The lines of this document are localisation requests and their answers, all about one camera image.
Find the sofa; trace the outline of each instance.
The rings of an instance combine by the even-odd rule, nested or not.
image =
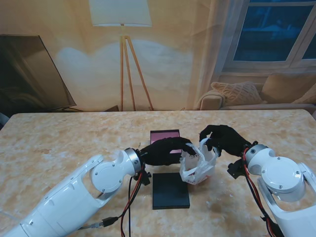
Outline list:
[[[195,110],[297,110],[308,111],[316,118],[315,104],[293,103],[301,98],[314,84],[316,74],[272,74],[265,83],[255,83],[262,104],[225,105],[225,96],[216,90],[205,93],[195,104]]]

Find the window frame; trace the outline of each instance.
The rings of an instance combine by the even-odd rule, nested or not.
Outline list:
[[[250,6],[308,6],[313,5],[309,16],[306,19],[301,32],[299,33],[287,59],[285,61],[254,62],[254,61],[234,61],[235,52],[238,46],[240,34],[246,18],[248,7]],[[244,0],[240,15],[237,21],[236,30],[227,54],[224,70],[232,69],[286,69],[299,67],[316,66],[316,59],[302,59],[313,36],[316,33],[316,1],[306,2],[250,2]]]

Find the knit pillow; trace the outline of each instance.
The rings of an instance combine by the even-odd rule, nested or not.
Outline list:
[[[260,98],[255,84],[251,81],[235,84],[213,82],[211,87],[225,96],[224,106],[266,103]]]
[[[301,98],[293,104],[316,104],[316,84],[314,84]]]

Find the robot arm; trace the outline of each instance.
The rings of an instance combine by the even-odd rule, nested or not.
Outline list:
[[[121,151],[113,162],[104,162],[102,155],[93,156],[50,190],[33,211],[5,236],[61,237],[69,235],[78,230],[118,192],[126,174],[134,176],[142,171],[143,175],[140,174],[138,178],[141,178],[141,183],[147,185],[149,179],[144,172],[145,162],[150,165],[179,163],[180,157],[175,158],[170,154],[172,150],[177,149],[195,155],[194,150],[187,146],[187,143],[191,141],[183,137],[161,139],[140,152],[135,152],[131,148]],[[94,187],[101,192],[98,198],[91,196],[82,182],[87,172],[90,172]],[[102,225],[111,225],[117,219],[118,217],[104,219]]]
[[[316,178],[303,163],[276,157],[272,149],[255,145],[245,154],[249,173],[260,175],[258,186],[285,237],[316,236],[316,204],[303,210],[284,211],[272,194],[285,202],[300,200],[309,185],[316,196]]]
[[[113,162],[102,155],[91,157],[85,164],[51,189],[33,211],[6,237],[62,237],[78,230],[120,189],[126,174],[141,170],[141,160],[128,148],[120,151]],[[94,187],[103,194],[94,198],[82,180],[87,172]]]
[[[303,163],[297,164],[286,157],[276,157],[272,149],[251,144],[238,134],[232,127],[226,125],[209,125],[200,133],[200,140],[210,134],[206,142],[208,149],[216,147],[227,153],[242,157],[234,164],[228,166],[228,172],[236,179],[238,176],[246,176],[249,182],[247,170],[254,175],[260,175],[258,186],[261,194],[272,211],[276,222],[272,220],[258,203],[257,195],[253,193],[257,204],[264,214],[264,220],[275,231],[271,236],[277,237],[315,237],[316,236],[316,205],[298,211],[284,211],[275,202],[272,194],[286,202],[300,200],[305,194],[306,184],[313,190],[316,196],[316,178],[312,171]]]

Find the wooden lamp leg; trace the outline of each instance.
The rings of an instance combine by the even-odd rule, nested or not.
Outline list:
[[[128,75],[130,94],[132,96],[133,109],[134,109],[134,111],[136,111],[135,100],[134,100],[134,93],[133,93],[133,87],[132,87],[132,79],[131,79],[131,76],[130,76],[129,61],[128,61],[128,54],[127,54],[127,47],[126,47],[126,40],[125,39],[123,39],[123,47],[124,47],[124,52],[125,52],[127,75]]]
[[[123,111],[123,73],[124,73],[124,68],[123,68],[123,36],[119,38],[119,53],[120,53],[120,110],[121,112]]]
[[[134,50],[132,41],[130,40],[130,37],[129,37],[129,36],[125,36],[125,38],[126,38],[127,41],[128,41],[130,50],[132,51],[132,54],[133,54],[133,57],[134,57],[134,61],[135,61],[135,64],[136,64],[136,67],[137,67],[137,70],[138,70],[138,73],[139,73],[139,76],[140,76],[140,80],[142,81],[143,88],[144,88],[144,90],[145,90],[145,93],[146,93],[146,95],[147,95],[148,102],[149,102],[149,104],[150,104],[150,108],[151,108],[151,110],[153,111],[154,108],[153,108],[152,102],[151,102],[151,100],[150,100],[148,90],[147,90],[146,85],[145,85],[145,81],[144,81],[144,78],[143,78],[142,71],[140,70],[140,66],[139,66],[139,63],[138,63],[138,60],[137,60],[137,57],[136,57],[136,53],[135,53],[135,50]]]

